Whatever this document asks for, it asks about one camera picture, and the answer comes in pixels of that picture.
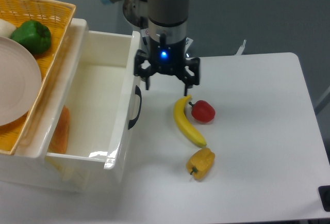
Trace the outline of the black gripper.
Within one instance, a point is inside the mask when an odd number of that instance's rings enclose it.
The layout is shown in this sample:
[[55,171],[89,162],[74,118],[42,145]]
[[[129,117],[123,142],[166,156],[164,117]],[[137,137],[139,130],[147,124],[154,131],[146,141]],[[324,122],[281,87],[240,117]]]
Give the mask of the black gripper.
[[176,76],[185,84],[184,96],[187,96],[191,86],[200,84],[200,58],[185,58],[186,38],[171,44],[167,41],[167,36],[162,34],[159,41],[149,38],[149,53],[137,50],[134,75],[144,79],[146,90],[155,73]]

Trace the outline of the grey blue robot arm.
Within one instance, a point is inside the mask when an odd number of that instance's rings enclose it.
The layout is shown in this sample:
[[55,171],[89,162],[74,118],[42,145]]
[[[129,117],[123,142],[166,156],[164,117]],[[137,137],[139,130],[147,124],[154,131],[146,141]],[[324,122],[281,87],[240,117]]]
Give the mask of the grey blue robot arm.
[[[119,2],[129,0],[101,0]],[[155,73],[176,76],[185,90],[200,83],[200,59],[186,57],[189,0],[131,0],[140,30],[148,30],[146,51],[137,50],[134,75],[147,86]]]

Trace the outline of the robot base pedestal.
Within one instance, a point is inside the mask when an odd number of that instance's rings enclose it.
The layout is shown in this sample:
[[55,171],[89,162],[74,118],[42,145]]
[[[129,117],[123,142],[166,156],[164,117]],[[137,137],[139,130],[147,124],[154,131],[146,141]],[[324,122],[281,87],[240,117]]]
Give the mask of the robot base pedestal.
[[123,15],[134,31],[141,36],[141,49],[149,53],[149,30],[147,17],[147,2],[141,0],[125,0]]

